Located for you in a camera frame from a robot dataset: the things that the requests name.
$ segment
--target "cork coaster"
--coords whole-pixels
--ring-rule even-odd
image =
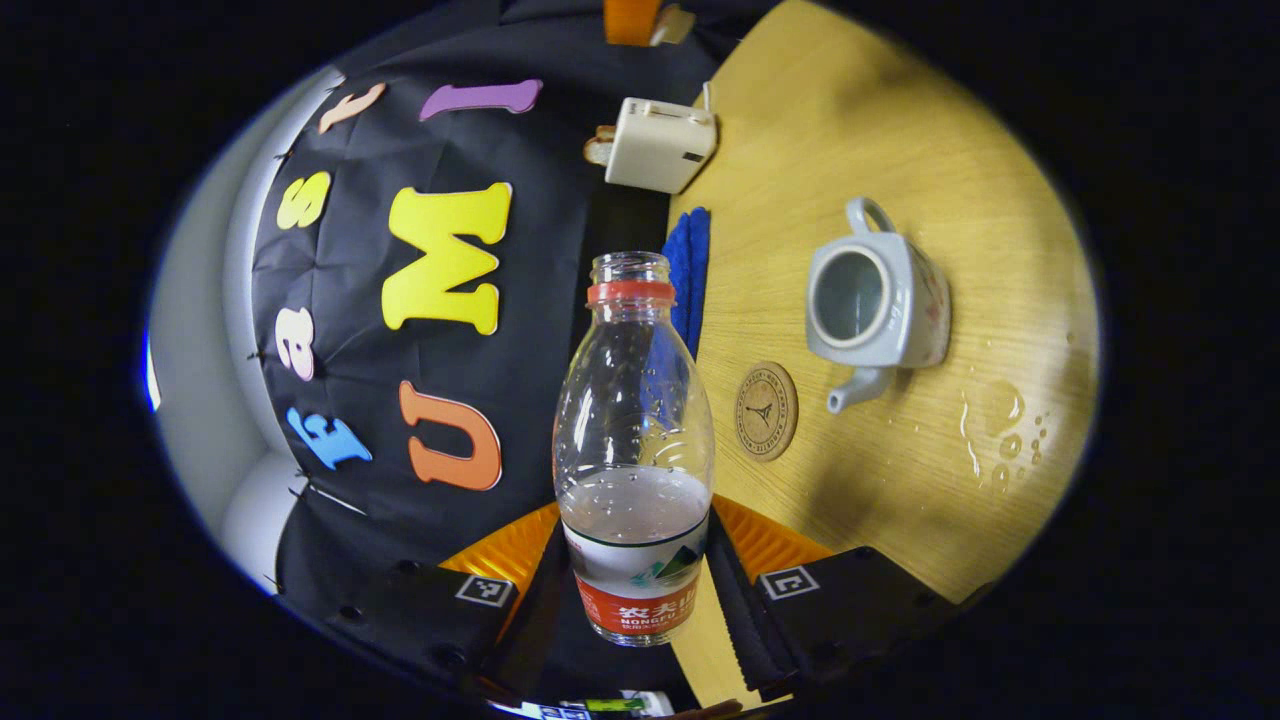
[[[791,445],[796,433],[796,386],[782,365],[759,363],[737,388],[733,425],[748,455],[768,462]]]

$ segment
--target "blue cloth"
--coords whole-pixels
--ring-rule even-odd
[[[676,287],[676,306],[671,324],[698,357],[698,336],[703,332],[703,299],[707,295],[707,256],[710,249],[712,217],[705,208],[685,213],[671,231],[662,254],[671,263],[671,284]]]

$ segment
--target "wooden table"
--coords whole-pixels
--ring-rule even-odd
[[[719,150],[672,199],[671,225],[710,211],[698,368],[716,492],[833,551],[874,546],[963,601],[1027,550],[1089,434],[1098,309],[1070,213],[978,100],[804,0],[777,6],[733,51],[712,109]],[[804,295],[813,251],[850,234],[845,202],[858,195],[942,268],[951,345],[942,365],[900,370],[879,398],[832,415],[827,392],[851,370],[809,352]],[[799,391],[795,439],[771,462],[733,430],[739,383],[762,360]],[[712,598],[675,643],[686,676],[704,705],[759,705]]]

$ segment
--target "plastic water bottle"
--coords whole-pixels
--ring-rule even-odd
[[[561,389],[556,498],[591,626],[632,647],[689,619],[712,501],[707,391],[671,324],[675,288],[653,252],[596,258],[591,328]]]

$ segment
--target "red label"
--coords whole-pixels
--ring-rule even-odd
[[[698,593],[698,577],[678,591],[662,597],[618,597],[584,583],[577,575],[586,616],[605,630],[622,635],[664,633],[689,619]]]

